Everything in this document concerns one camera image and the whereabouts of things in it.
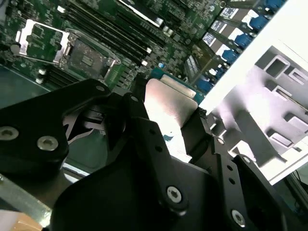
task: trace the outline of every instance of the blue connector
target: blue connector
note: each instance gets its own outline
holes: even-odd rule
[[[276,12],[282,7],[284,3],[285,0],[265,0],[264,7]]]
[[[257,18],[252,18],[250,20],[249,25],[257,31],[260,31],[263,29],[263,27],[265,27],[266,23],[268,23],[268,19],[264,16],[259,16]]]
[[[252,42],[253,38],[248,34],[242,34],[236,36],[234,42],[241,48],[246,49],[248,45]]]
[[[227,69],[224,67],[217,68],[216,75],[215,75],[216,79],[220,79],[226,73],[226,71]]]
[[[203,80],[202,78],[198,80],[196,85],[198,89],[204,91],[205,93],[208,93],[213,88],[213,85],[210,82]]]
[[[231,65],[239,56],[240,55],[233,50],[225,50],[221,57],[227,60],[227,63]]]

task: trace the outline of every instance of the silver metal plate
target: silver metal plate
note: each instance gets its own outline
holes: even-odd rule
[[[163,77],[160,80],[161,82],[167,84],[168,86],[172,87],[173,89],[181,92],[182,94],[186,95],[190,99],[193,99],[196,95],[196,92],[192,89],[184,86],[183,84],[179,83],[178,81],[175,81],[174,79],[170,78],[167,75],[163,75]]]
[[[36,58],[29,57],[27,55],[27,50],[28,50],[28,46],[29,46],[29,42],[27,41],[27,37],[32,35],[32,30],[33,30],[35,25],[39,25],[41,27],[45,27],[45,28],[48,28],[48,29],[62,33],[62,38],[61,38],[61,42],[60,42],[60,45],[62,47],[61,47],[60,50],[57,51],[56,56],[55,56],[55,58],[52,62],[47,62],[47,61],[44,61],[44,60],[38,60]],[[42,23],[39,23],[39,22],[35,22],[31,19],[27,19],[25,27],[21,31],[17,32],[15,40],[16,40],[16,42],[19,42],[20,45],[21,45],[19,55],[21,55],[25,58],[34,59],[34,60],[38,60],[38,61],[42,61],[42,62],[46,62],[46,63],[59,64],[61,58],[63,57],[64,51],[66,50],[66,48],[68,46],[68,37],[69,37],[68,32],[61,31],[61,30],[54,28],[54,27],[51,27],[49,25],[45,25],[45,24],[42,24]]]
[[[157,79],[149,80],[144,104],[163,135],[181,128],[198,108],[197,102]]]

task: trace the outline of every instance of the motherboard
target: motherboard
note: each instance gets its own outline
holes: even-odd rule
[[[0,64],[49,90],[87,78],[129,89],[154,68],[189,85],[222,2],[0,0]]]

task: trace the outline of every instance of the bolt hole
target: bolt hole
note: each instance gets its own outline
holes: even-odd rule
[[[53,142],[51,140],[44,140],[43,141],[43,144],[44,145],[47,145],[47,146],[52,146],[53,145]]]
[[[221,144],[221,145],[224,145],[225,144],[225,141],[219,137],[217,137],[217,141]]]
[[[161,153],[163,151],[162,147],[160,146],[155,146],[155,150]]]
[[[4,130],[4,131],[2,131],[1,135],[2,136],[12,136],[13,133],[10,130]]]
[[[156,132],[155,132],[153,129],[150,129],[150,133],[151,133],[152,135],[155,135],[155,134],[156,134]]]
[[[98,86],[96,86],[96,89],[97,89],[97,90],[100,90],[100,91],[105,91],[105,88],[104,88],[104,87],[102,87],[102,86],[99,86],[99,85],[98,85]]]
[[[239,221],[242,222],[242,218],[239,215],[235,215],[235,218]]]
[[[171,191],[171,195],[174,197],[174,198],[177,198],[179,195],[177,192],[175,191]]]
[[[235,181],[232,178],[229,178],[231,184],[235,184]]]
[[[131,99],[135,102],[138,102],[138,99],[135,96],[132,96]]]

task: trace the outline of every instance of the silver screw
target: silver screw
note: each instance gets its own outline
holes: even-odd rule
[[[220,7],[220,8],[225,8],[226,6],[227,6],[227,4],[226,4],[225,1],[221,1],[221,2],[219,3],[219,7]]]
[[[0,128],[0,141],[11,141],[18,137],[19,132],[13,127],[1,127]]]
[[[247,163],[250,164],[250,160],[246,156],[244,156],[243,159],[244,159],[244,161],[246,161]]]
[[[137,99],[135,96],[132,96],[131,99],[132,99],[133,101],[138,102],[138,99]]]
[[[38,148],[43,151],[52,152],[58,147],[59,143],[57,139],[52,136],[43,136],[38,139],[37,145]]]
[[[100,90],[100,91],[105,91],[105,88],[103,88],[102,86],[99,86],[99,85],[96,86],[96,89],[97,89],[97,90]]]
[[[44,82],[44,79],[43,78],[36,78],[35,82],[38,83],[38,84],[42,84]]]
[[[217,137],[217,141],[222,145],[225,144],[225,141],[222,138]]]
[[[176,204],[180,203],[182,200],[182,195],[176,187],[173,187],[173,186],[168,187],[167,195],[169,199]]]
[[[214,6],[214,5],[210,5],[209,10],[210,10],[211,12],[213,12],[213,11],[215,10],[215,6]]]
[[[242,214],[240,214],[240,212],[237,211],[237,210],[232,210],[231,214],[232,214],[232,218],[235,221],[235,223],[238,224],[239,226],[241,226],[242,228],[244,228],[245,227],[245,219],[242,216]]]

